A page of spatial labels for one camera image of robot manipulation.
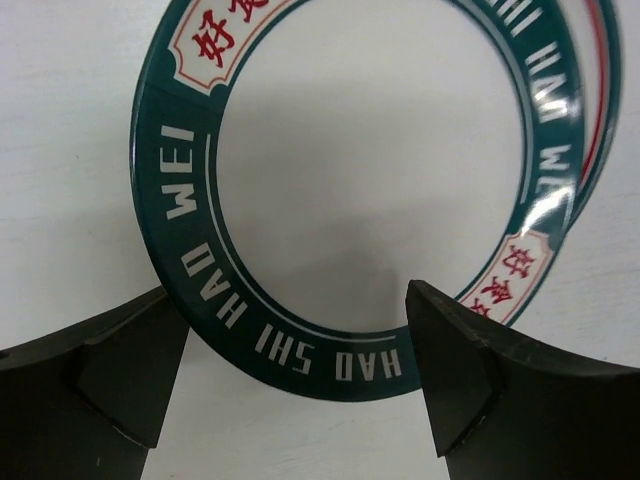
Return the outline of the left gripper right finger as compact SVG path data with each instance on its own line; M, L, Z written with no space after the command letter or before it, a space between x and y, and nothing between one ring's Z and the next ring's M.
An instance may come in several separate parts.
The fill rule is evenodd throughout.
M635 479L639 372L571 353L409 283L410 339L453 479Z

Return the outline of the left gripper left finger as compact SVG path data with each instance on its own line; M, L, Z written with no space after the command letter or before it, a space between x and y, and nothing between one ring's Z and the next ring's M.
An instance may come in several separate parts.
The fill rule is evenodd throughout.
M158 287L2 351L2 478L140 478L188 332Z

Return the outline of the green rim text plate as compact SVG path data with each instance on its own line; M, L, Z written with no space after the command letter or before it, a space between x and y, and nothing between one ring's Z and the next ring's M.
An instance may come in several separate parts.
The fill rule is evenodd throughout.
M138 81L131 124L137 220L158 277L193 329L234 366L283 391L329 401L420 385L406 327L349 333L302 319L254 280L225 223L217 141L233 87L296 1L174 1ZM538 291L574 210L585 121L576 51L555 1L462 1L505 62L524 161L505 234L458 300L513 324Z

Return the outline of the orange sunburst plate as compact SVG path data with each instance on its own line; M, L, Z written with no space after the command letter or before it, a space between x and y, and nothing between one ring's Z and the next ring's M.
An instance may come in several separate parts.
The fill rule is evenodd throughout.
M587 134L581 183L570 223L584 211L608 160L623 96L624 47L613 1L561 1L585 94Z

